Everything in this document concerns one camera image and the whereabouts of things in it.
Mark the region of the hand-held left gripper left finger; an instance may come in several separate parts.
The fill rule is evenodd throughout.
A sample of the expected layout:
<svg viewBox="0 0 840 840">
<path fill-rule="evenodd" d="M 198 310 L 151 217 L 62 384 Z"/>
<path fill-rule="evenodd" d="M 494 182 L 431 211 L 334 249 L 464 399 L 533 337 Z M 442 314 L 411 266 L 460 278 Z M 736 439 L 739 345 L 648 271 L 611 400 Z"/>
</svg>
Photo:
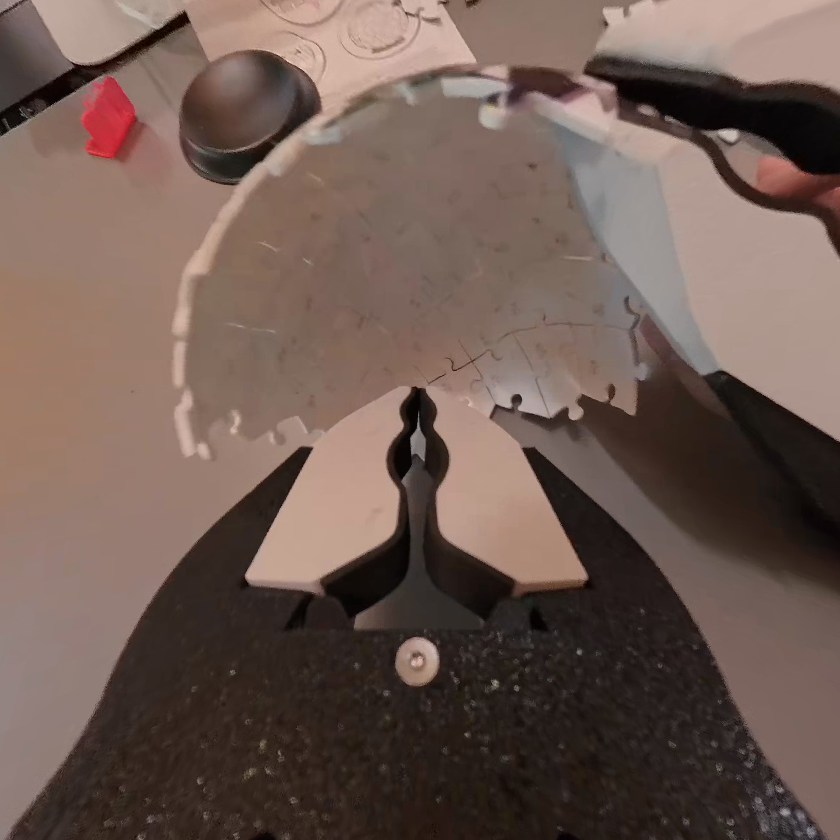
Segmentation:
<svg viewBox="0 0 840 840">
<path fill-rule="evenodd" d="M 349 617 L 394 592 L 410 564 L 403 478 L 420 396 L 398 386 L 309 449 L 245 573 L 249 586 L 330 597 Z"/>
</svg>

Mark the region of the black dome stand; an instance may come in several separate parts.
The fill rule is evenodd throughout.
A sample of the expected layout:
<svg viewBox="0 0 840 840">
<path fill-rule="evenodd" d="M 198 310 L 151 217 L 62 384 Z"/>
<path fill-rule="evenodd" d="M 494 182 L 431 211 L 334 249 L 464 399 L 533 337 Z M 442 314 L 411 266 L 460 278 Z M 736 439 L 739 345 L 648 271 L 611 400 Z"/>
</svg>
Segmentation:
<svg viewBox="0 0 840 840">
<path fill-rule="evenodd" d="M 212 60 L 185 91 L 181 150 L 205 180 L 235 185 L 321 109 L 304 70 L 263 49 L 236 51 Z"/>
</svg>

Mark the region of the grey partial puzzle ball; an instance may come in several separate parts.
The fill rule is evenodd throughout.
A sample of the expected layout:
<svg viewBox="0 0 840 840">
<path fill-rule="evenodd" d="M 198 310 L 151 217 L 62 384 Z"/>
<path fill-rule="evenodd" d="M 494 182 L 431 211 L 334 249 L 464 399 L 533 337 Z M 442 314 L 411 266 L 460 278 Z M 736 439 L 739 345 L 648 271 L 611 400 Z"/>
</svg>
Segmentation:
<svg viewBox="0 0 840 840">
<path fill-rule="evenodd" d="M 483 412 L 637 413 L 641 294 L 595 241 L 561 144 L 557 71 L 457 68 L 379 87 L 281 141 L 187 262 L 172 324 L 174 423 L 210 459 L 326 432 L 400 386 Z"/>
</svg>

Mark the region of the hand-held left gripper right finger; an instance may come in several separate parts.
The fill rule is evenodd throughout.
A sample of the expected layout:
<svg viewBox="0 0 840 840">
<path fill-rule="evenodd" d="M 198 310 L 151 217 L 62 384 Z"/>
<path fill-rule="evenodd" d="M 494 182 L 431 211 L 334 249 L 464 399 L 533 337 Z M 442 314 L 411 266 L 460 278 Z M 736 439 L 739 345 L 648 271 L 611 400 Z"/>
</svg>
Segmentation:
<svg viewBox="0 0 840 840">
<path fill-rule="evenodd" d="M 437 387 L 418 394 L 432 479 L 423 551 L 434 585 L 481 620 L 589 575 L 519 443 Z"/>
</svg>

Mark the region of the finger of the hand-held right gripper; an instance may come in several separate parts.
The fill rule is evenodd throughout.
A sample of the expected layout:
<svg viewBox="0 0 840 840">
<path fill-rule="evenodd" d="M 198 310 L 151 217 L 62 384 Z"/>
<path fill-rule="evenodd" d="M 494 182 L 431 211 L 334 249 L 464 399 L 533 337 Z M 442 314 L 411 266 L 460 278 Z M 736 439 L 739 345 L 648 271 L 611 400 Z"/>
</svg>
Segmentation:
<svg viewBox="0 0 840 840">
<path fill-rule="evenodd" d="M 837 220 L 757 191 L 707 134 L 605 99 L 534 94 L 596 243 L 697 373 L 729 373 L 838 439 Z"/>
<path fill-rule="evenodd" d="M 839 172 L 838 1 L 637 2 L 584 72 L 693 130 L 737 130 Z"/>
</svg>

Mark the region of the folded paper leaflet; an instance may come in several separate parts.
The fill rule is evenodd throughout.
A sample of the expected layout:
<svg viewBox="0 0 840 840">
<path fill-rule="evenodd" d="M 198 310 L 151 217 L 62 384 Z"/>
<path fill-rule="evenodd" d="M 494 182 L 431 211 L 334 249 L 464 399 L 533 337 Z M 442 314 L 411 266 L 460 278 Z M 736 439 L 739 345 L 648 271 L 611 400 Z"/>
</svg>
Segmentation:
<svg viewBox="0 0 840 840">
<path fill-rule="evenodd" d="M 260 49 L 303 70 L 324 108 L 362 92 L 475 58 L 437 1 L 189 1 L 210 60 Z"/>
</svg>

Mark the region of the red plastic block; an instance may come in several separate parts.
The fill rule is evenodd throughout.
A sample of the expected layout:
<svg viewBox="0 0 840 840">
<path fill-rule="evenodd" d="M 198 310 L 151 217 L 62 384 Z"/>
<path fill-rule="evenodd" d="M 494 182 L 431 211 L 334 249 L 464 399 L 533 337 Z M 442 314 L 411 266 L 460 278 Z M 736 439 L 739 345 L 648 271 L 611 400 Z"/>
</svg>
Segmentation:
<svg viewBox="0 0 840 840">
<path fill-rule="evenodd" d="M 86 152 L 98 158 L 115 159 L 136 119 L 134 105 L 114 77 L 94 81 L 80 117 L 87 132 Z"/>
</svg>

